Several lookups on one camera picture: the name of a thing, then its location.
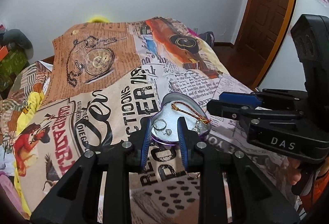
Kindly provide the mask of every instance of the screw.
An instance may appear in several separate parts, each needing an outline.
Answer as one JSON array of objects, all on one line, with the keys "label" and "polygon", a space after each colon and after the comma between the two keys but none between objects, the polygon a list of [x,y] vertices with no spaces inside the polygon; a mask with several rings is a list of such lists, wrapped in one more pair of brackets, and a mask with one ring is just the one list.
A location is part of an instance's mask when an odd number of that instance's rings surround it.
[{"label": "screw", "polygon": [[125,141],[122,143],[122,147],[126,148],[126,149],[130,148],[131,145],[132,145],[132,143],[130,141]]},{"label": "screw", "polygon": [[253,119],[253,120],[251,120],[251,123],[257,125],[257,124],[259,124],[259,120],[258,119]]},{"label": "screw", "polygon": [[199,142],[196,144],[196,146],[197,146],[198,148],[200,148],[200,149],[204,149],[204,148],[207,147],[206,143],[203,142],[203,141],[199,141]]},{"label": "screw", "polygon": [[94,152],[91,151],[91,150],[88,150],[88,151],[85,152],[84,156],[87,157],[87,158],[93,157],[94,156]]},{"label": "screw", "polygon": [[234,153],[234,155],[237,157],[237,158],[243,158],[244,157],[244,153],[242,151],[236,151]]}]

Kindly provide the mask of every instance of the orange clothing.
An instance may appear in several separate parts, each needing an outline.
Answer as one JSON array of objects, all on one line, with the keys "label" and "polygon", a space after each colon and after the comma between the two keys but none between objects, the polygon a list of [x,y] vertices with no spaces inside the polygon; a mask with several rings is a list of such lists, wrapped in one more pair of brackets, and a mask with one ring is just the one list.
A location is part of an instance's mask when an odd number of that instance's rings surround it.
[{"label": "orange clothing", "polygon": [[[313,204],[318,200],[318,198],[321,196],[323,190],[327,186],[329,181],[329,172],[327,172],[325,175],[321,176],[320,178],[315,180],[314,183],[314,191],[313,191]],[[306,212],[309,212],[311,209],[311,198],[310,198],[311,192],[309,192],[308,195],[300,196],[300,199],[303,202],[303,206]]]}]

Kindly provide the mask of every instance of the wooden door frame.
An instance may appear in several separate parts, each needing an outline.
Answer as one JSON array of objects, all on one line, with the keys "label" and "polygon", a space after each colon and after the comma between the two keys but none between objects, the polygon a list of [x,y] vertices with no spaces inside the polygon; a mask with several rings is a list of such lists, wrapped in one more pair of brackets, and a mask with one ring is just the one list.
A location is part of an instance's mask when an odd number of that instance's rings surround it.
[{"label": "wooden door frame", "polygon": [[[234,43],[234,49],[237,48],[237,44],[238,44],[239,40],[241,39],[242,32],[243,32],[244,26],[246,24],[247,17],[248,17],[248,14],[249,14],[249,10],[250,10],[250,7],[251,7],[251,2],[252,2],[252,0],[247,1],[246,10],[245,10],[244,15],[243,15],[243,19],[242,19],[242,22],[241,22],[239,32],[238,32],[237,37],[236,37],[236,41]],[[263,68],[259,72],[259,74],[258,74],[257,78],[255,79],[255,81],[251,84],[251,86],[250,86],[251,89],[256,88],[260,84],[260,82],[263,80],[264,76],[266,75],[267,71],[269,70],[270,66],[272,65],[277,53],[279,52],[279,49],[282,45],[282,42],[283,42],[283,40],[286,36],[287,31],[288,31],[290,21],[291,21],[292,15],[293,15],[293,11],[294,11],[294,8],[295,8],[295,4],[296,4],[296,0],[289,0],[288,1],[286,14],[284,16],[283,23],[282,23],[282,26],[280,28],[279,34],[277,36],[277,39],[274,42],[273,48],[272,48],[268,58],[266,59]]]}]

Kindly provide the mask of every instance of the silver ring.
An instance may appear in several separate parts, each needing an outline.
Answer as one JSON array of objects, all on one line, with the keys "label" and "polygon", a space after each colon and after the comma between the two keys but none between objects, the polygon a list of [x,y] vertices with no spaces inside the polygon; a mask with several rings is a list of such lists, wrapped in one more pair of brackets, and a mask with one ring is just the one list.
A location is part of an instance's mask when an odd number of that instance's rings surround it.
[{"label": "silver ring", "polygon": [[153,123],[153,127],[154,127],[154,129],[155,129],[155,130],[158,130],[158,131],[162,131],[162,130],[164,130],[164,129],[166,128],[166,126],[167,126],[166,121],[164,121],[164,120],[161,119],[161,118],[155,120],[154,123]]}]

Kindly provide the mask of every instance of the bed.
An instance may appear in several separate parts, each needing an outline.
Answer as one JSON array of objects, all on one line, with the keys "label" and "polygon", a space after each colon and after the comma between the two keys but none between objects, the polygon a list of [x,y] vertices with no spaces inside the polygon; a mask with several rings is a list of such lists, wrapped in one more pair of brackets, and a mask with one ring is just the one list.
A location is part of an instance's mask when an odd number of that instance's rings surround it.
[{"label": "bed", "polygon": [[[206,111],[207,102],[223,91],[251,92],[229,75],[205,41],[171,18],[84,23],[71,27],[53,46],[54,66],[30,65],[15,80],[8,99],[0,102],[5,156],[16,160],[6,173],[15,175],[27,215],[80,155],[97,150],[105,141],[110,145],[127,141],[140,128],[142,117],[159,111],[166,94],[186,94]],[[101,121],[95,118],[96,112]],[[210,145],[229,153],[247,152],[287,199],[295,202],[280,169],[284,157],[248,145],[235,121],[207,116],[212,120],[206,137]],[[133,223],[185,223],[186,218],[196,223],[198,174],[184,171],[179,151],[154,145],[148,158],[144,173],[130,175]],[[161,165],[170,167],[173,176],[164,180]],[[184,188],[177,188],[177,182],[184,182]],[[186,188],[192,191],[177,206],[173,188],[181,197]],[[159,202],[160,196],[166,203]],[[102,197],[98,220],[102,220]]]}]

